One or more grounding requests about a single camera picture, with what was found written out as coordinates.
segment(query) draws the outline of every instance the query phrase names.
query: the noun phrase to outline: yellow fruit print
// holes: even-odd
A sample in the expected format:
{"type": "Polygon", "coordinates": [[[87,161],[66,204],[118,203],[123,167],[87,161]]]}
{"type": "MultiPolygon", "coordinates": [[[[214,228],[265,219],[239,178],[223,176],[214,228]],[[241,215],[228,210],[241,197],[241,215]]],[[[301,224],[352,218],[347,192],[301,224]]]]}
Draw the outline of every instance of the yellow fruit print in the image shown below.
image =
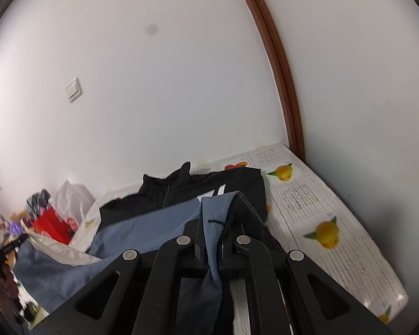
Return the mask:
{"type": "Polygon", "coordinates": [[[337,217],[334,217],[331,221],[318,224],[315,232],[306,234],[304,238],[314,239],[324,248],[333,249],[338,244],[338,231],[337,217]]]}
{"type": "Polygon", "coordinates": [[[380,315],[378,319],[382,321],[384,324],[388,324],[390,322],[390,314],[391,314],[391,306],[387,308],[387,311],[383,315],[380,315]]]}
{"type": "Polygon", "coordinates": [[[289,181],[293,174],[292,163],[279,166],[275,171],[268,172],[267,175],[276,176],[281,181],[289,181]]]}

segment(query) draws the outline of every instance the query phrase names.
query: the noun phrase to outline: red box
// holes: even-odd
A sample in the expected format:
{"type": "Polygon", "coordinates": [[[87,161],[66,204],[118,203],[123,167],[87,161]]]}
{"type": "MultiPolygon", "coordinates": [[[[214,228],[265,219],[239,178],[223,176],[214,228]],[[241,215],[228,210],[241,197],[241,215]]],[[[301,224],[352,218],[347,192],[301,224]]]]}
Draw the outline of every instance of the red box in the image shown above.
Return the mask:
{"type": "Polygon", "coordinates": [[[57,216],[54,209],[48,208],[32,226],[39,234],[67,244],[72,239],[70,226],[57,216]]]}

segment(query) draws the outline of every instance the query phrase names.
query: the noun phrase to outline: wall switch plate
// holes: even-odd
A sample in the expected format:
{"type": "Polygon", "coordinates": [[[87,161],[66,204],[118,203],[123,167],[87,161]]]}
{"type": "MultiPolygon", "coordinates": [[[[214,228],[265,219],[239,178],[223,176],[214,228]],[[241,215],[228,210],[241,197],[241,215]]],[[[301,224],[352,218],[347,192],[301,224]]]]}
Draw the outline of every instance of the wall switch plate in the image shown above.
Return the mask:
{"type": "Polygon", "coordinates": [[[65,91],[70,103],[73,103],[80,96],[82,96],[82,89],[81,85],[79,84],[79,79],[76,78],[67,88],[65,88],[65,91]]]}

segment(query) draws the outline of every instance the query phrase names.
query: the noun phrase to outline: white plastic bag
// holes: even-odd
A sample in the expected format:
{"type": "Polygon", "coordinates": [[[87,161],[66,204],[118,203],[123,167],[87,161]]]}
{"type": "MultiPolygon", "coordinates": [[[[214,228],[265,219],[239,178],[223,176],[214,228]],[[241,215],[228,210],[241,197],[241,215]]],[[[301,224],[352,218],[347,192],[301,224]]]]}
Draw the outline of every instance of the white plastic bag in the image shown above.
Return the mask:
{"type": "Polygon", "coordinates": [[[72,185],[66,180],[49,202],[59,217],[72,230],[76,231],[95,202],[95,198],[88,192],[85,186],[72,185]]]}

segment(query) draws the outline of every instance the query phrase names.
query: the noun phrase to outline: gray fabric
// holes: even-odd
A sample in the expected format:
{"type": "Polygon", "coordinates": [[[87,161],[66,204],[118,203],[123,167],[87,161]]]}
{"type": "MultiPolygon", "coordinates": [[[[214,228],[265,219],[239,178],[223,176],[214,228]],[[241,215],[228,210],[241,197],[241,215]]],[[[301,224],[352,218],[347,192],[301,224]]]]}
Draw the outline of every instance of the gray fabric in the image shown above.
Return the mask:
{"type": "Polygon", "coordinates": [[[53,312],[124,250],[133,248],[145,253],[158,249],[165,241],[181,235],[184,224],[202,213],[209,270],[204,279],[182,281],[176,334],[210,334],[222,298],[218,241],[236,194],[203,197],[201,202],[193,199],[108,226],[97,234],[88,250],[88,254],[102,259],[95,264],[76,267],[60,264],[28,241],[20,248],[15,275],[42,307],[53,312]]]}

